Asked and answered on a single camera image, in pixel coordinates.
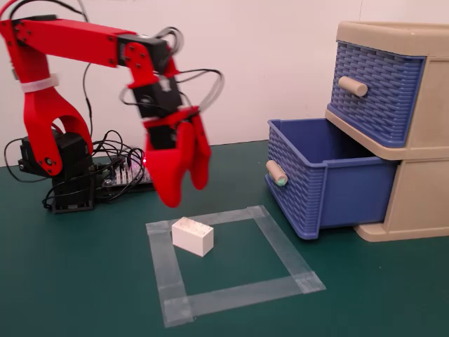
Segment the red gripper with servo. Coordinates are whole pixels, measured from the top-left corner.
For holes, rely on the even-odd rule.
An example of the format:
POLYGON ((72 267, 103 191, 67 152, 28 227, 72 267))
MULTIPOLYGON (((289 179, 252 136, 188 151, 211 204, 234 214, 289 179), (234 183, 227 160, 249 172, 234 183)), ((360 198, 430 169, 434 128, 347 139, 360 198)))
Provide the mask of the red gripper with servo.
POLYGON ((208 183, 211 149, 199 112, 199 106, 186 107, 143 123, 145 165, 161 201, 172 208, 180 203, 182 179, 191 164, 194 187, 202 190, 208 183))

